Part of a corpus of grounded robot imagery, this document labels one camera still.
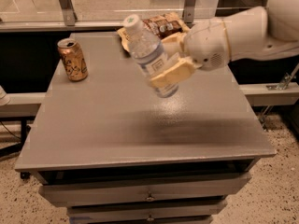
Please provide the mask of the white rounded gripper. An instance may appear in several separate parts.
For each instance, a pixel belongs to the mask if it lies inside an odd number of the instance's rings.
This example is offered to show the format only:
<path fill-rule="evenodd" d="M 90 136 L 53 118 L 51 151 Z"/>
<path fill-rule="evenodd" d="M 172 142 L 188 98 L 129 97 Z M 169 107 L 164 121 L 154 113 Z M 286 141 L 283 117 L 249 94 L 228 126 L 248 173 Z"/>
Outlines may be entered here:
<path fill-rule="evenodd" d="M 178 58 L 173 66 L 151 77 L 149 85 L 152 88 L 162 88 L 190 78 L 197 69 L 196 63 L 210 71 L 224 67 L 230 61 L 230 45 L 222 19 L 202 20 L 187 34 L 174 33 L 164 38 L 162 44 L 168 56 L 178 52 L 192 58 Z"/>

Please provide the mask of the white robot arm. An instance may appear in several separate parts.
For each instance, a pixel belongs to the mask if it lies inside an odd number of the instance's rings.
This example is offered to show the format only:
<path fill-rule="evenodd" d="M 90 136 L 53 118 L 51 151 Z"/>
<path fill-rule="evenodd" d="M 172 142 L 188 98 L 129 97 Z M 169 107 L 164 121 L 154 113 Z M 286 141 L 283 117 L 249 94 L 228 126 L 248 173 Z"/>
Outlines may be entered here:
<path fill-rule="evenodd" d="M 267 0 L 224 18 L 197 22 L 188 32 L 163 40 L 169 66 L 149 79 L 153 88 L 177 84 L 196 68 L 211 71 L 241 59 L 271 61 L 299 50 L 299 0 Z"/>

